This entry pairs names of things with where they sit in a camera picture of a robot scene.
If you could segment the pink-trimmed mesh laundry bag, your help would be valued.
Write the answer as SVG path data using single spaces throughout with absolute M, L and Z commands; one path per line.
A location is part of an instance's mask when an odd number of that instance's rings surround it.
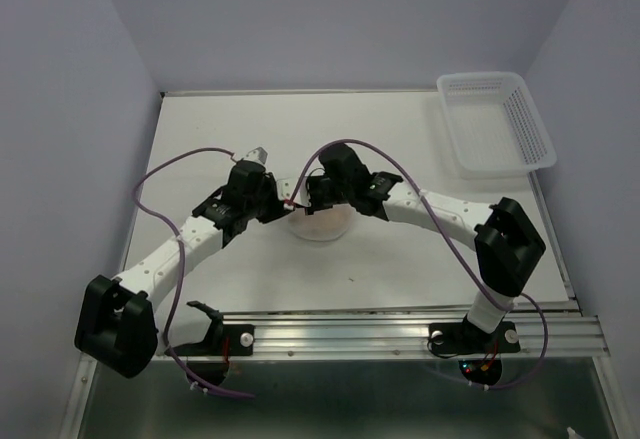
M 287 224 L 289 230 L 300 239 L 328 242 L 343 236 L 352 219 L 352 209 L 347 205 L 340 205 L 313 214 L 296 210 L 288 216 Z

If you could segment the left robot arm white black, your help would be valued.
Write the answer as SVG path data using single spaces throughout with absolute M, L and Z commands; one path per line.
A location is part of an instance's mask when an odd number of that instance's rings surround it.
M 287 213 L 264 162 L 238 160 L 227 183 L 192 211 L 176 236 L 115 277 L 90 281 L 75 347 L 126 378 L 138 375 L 161 350 L 155 313 L 179 280 L 228 246 L 250 221 L 268 223 Z

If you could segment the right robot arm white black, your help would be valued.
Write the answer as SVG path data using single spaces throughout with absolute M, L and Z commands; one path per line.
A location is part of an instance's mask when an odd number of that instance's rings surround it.
M 311 175 L 305 165 L 292 202 L 308 214 L 346 203 L 363 216 L 440 234 L 478 293 L 461 322 L 437 326 L 435 353 L 518 352 L 515 327 L 504 318 L 546 251 L 522 206 L 507 197 L 478 203 L 426 191 L 397 161 L 393 172 L 372 172 L 356 144 L 334 141 L 318 150 L 312 158 L 323 172 Z

